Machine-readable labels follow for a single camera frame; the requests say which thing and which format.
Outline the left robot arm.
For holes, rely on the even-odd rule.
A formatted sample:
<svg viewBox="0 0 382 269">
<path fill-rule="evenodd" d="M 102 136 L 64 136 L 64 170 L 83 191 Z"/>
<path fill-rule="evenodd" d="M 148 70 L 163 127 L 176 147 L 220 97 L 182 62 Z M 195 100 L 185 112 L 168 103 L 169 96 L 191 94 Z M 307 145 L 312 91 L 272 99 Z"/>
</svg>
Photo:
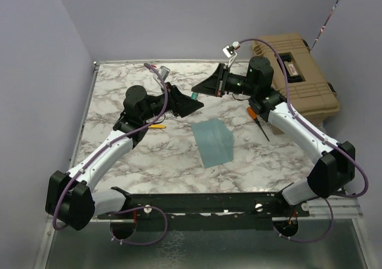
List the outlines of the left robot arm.
<svg viewBox="0 0 382 269">
<path fill-rule="evenodd" d="M 201 109 L 200 101 L 182 94 L 169 83 L 163 94 L 149 95 L 141 85 L 127 89 L 124 109 L 107 138 L 84 161 L 67 172 L 56 171 L 50 177 L 45 210 L 58 221 L 75 230 L 83 229 L 97 215 L 113 212 L 127 217 L 132 204 L 121 189 L 112 188 L 100 193 L 94 189 L 108 170 L 144 138 L 148 127 L 164 113 L 186 117 Z"/>
</svg>

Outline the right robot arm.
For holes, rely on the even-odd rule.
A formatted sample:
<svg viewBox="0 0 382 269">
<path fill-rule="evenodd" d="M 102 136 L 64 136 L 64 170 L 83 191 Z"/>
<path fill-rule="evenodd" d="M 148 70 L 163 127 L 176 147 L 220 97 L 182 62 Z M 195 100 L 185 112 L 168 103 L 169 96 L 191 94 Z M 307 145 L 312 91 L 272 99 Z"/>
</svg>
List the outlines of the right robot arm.
<svg viewBox="0 0 382 269">
<path fill-rule="evenodd" d="M 289 135 L 305 151 L 314 167 L 302 180 L 285 187 L 274 201 L 275 211 L 287 216 L 296 204 L 314 197 L 327 198 L 355 177 L 355 148 L 349 142 L 339 143 L 318 130 L 272 87 L 274 70 L 266 57 L 252 57 L 245 76 L 231 73 L 220 63 L 214 73 L 192 91 L 215 97 L 225 93 L 248 96 L 250 108 L 264 121 Z"/>
</svg>

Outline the teal envelope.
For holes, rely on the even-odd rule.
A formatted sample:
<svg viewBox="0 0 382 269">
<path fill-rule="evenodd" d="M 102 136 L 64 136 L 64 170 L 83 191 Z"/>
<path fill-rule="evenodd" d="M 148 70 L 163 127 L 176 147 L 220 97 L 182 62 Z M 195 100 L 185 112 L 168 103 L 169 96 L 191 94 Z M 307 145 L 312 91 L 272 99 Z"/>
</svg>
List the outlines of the teal envelope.
<svg viewBox="0 0 382 269">
<path fill-rule="evenodd" d="M 233 160 L 233 134 L 219 119 L 192 124 L 192 131 L 204 168 Z"/>
</svg>

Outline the green glue stick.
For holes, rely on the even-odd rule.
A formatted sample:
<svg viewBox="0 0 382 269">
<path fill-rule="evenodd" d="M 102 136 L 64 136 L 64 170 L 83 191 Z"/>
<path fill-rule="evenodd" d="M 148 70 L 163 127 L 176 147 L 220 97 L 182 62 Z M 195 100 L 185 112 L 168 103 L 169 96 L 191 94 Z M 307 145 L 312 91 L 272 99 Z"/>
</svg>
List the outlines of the green glue stick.
<svg viewBox="0 0 382 269">
<path fill-rule="evenodd" d="M 198 99 L 198 93 L 196 92 L 193 92 L 192 95 L 191 95 L 191 98 L 194 99 L 194 100 L 197 100 Z"/>
</svg>

